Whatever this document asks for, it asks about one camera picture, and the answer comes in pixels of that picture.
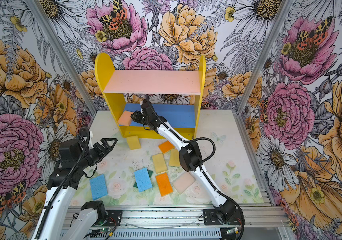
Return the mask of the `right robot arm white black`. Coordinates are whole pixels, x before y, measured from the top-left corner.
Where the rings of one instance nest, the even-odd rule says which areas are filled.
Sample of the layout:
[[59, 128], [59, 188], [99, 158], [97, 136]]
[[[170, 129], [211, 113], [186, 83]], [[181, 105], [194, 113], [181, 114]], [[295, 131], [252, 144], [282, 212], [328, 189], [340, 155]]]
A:
[[[220, 190], [204, 165], [216, 152], [213, 140], [207, 137], [199, 137], [192, 140], [184, 138], [164, 117], [157, 114], [149, 95], [146, 95], [146, 98], [141, 101], [140, 106], [141, 109], [139, 111], [131, 114], [133, 121], [143, 125], [145, 130], [154, 131], [164, 137], [178, 150], [181, 167], [186, 172], [190, 172], [205, 188], [214, 209], [217, 210], [219, 222], [223, 225], [228, 225], [237, 220], [238, 224], [244, 227], [245, 219], [240, 205]], [[208, 157], [202, 157], [198, 141], [208, 141], [211, 143], [212, 152]]]

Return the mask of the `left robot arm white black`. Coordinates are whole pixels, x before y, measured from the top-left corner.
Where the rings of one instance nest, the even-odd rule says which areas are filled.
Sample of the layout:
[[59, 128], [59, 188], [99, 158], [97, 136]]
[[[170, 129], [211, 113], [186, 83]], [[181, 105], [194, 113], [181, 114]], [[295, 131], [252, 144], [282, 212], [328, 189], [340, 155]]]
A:
[[80, 180], [86, 174], [84, 170], [95, 166], [115, 147], [116, 138], [102, 138], [91, 148], [83, 139], [72, 139], [60, 144], [61, 159], [56, 163], [54, 172], [47, 183], [44, 207], [33, 240], [82, 240], [89, 229], [103, 225], [108, 215], [102, 201], [89, 201], [82, 207], [69, 230], [61, 236], [66, 214]]

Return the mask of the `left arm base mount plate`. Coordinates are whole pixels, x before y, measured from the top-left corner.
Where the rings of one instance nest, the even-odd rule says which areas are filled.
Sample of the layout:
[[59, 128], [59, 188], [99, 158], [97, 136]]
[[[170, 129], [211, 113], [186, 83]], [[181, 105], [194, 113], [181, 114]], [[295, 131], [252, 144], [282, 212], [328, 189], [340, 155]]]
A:
[[106, 210], [106, 217], [99, 226], [119, 227], [123, 218], [122, 215], [122, 210]]

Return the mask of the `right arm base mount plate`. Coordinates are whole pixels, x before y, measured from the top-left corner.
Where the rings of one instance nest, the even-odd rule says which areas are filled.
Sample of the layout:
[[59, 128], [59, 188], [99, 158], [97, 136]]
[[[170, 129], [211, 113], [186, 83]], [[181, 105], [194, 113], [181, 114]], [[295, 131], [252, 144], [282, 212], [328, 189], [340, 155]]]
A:
[[222, 221], [218, 217], [218, 210], [215, 209], [203, 209], [203, 223], [205, 226], [218, 226], [218, 225], [228, 225], [228, 226], [240, 226], [245, 223], [245, 220], [242, 219], [241, 213], [239, 211], [235, 212], [235, 214], [227, 220], [226, 222]]

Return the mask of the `large yellow sponge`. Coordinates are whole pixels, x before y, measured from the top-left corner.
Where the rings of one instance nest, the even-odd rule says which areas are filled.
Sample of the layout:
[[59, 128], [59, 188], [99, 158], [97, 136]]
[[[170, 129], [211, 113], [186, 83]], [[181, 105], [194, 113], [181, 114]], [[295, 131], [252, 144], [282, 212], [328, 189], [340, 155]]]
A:
[[160, 174], [168, 170], [166, 161], [164, 159], [164, 154], [160, 153], [160, 154], [153, 155], [152, 160], [154, 163], [156, 174]]

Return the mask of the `yellow sponge with green back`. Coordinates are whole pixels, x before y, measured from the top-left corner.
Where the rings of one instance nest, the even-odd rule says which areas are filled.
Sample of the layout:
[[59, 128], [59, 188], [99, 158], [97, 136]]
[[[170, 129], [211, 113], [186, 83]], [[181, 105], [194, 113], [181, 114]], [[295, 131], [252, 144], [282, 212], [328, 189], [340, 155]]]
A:
[[179, 151], [177, 149], [171, 149], [170, 151], [169, 166], [175, 168], [180, 167]]

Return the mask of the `pink orange sponge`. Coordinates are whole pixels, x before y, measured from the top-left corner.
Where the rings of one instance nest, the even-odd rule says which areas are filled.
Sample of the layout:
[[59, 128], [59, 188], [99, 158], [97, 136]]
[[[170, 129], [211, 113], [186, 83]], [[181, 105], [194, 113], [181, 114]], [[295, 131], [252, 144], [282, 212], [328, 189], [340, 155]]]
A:
[[120, 118], [118, 119], [119, 126], [129, 127], [133, 121], [131, 115], [133, 112], [124, 111]]

